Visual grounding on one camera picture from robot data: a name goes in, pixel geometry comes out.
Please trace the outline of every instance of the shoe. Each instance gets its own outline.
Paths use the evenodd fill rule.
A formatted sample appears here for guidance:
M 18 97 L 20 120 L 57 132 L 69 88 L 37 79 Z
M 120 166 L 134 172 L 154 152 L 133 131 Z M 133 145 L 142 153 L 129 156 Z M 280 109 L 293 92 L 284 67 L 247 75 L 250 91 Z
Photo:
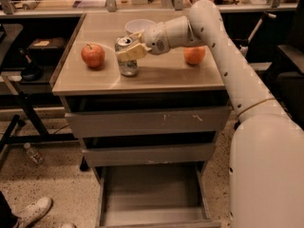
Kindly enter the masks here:
M 43 197 L 36 202 L 28 205 L 23 211 L 14 214 L 18 217 L 18 228 L 27 228 L 33 222 L 38 221 L 45 216 L 51 208 L 53 201 L 50 198 Z
M 74 225 L 73 223 L 67 223 L 61 226 L 60 228 L 76 228 L 76 225 Z

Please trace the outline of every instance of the soda can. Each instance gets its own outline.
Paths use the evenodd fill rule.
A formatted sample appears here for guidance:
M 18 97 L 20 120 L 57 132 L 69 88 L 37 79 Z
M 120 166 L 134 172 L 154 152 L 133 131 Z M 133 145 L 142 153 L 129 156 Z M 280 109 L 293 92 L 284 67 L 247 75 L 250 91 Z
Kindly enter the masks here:
M 132 44 L 132 39 L 128 36 L 123 36 L 117 39 L 115 43 L 115 51 L 120 51 Z M 136 60 L 121 62 L 117 59 L 120 72 L 123 76 L 135 76 L 139 72 L 139 67 Z

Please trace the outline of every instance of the speckled floor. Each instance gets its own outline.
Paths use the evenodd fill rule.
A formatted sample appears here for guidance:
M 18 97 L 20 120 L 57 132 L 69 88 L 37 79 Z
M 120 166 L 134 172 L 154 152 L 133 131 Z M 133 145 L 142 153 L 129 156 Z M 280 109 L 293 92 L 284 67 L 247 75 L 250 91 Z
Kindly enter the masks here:
M 49 133 L 63 127 L 60 132 L 70 132 L 62 118 L 61 109 L 44 111 L 41 118 Z M 0 133 L 9 124 L 12 112 L 0 111 Z M 212 219 L 219 219 L 227 228 L 229 221 L 228 161 L 229 146 L 233 135 L 234 116 L 218 135 L 218 148 L 214 158 L 208 162 L 203 174 L 203 186 Z M 36 134 L 31 123 L 16 129 L 15 135 Z M 50 212 L 33 225 L 44 228 L 59 228 L 73 222 L 78 228 L 93 228 L 96 224 L 99 184 L 92 171 L 82 172 L 82 159 L 78 142 L 52 142 L 35 144 L 45 156 L 41 165 L 31 163 L 22 145 L 6 146 L 0 158 L 0 190 L 14 212 L 26 205 L 48 196 L 53 198 Z

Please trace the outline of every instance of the red apple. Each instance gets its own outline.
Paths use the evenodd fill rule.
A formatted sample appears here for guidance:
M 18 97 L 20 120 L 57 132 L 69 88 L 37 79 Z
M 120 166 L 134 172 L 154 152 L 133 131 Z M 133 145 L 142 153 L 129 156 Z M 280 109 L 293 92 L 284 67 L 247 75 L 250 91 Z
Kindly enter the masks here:
M 89 67 L 100 67 L 105 61 L 105 50 L 98 44 L 87 44 L 82 49 L 82 58 Z
M 189 65 L 199 64 L 206 54 L 206 49 L 202 47 L 185 47 L 183 49 L 183 58 Z

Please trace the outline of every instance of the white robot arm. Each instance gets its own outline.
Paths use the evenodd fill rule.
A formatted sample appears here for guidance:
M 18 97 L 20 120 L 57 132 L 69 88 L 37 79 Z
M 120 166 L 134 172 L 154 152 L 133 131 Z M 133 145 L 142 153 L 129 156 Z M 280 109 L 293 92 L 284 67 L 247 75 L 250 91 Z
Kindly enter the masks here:
M 131 35 L 128 61 L 170 48 L 210 48 L 240 121 L 230 153 L 233 228 L 304 226 L 304 132 L 262 83 L 226 33 L 219 10 L 200 0 L 180 17 Z

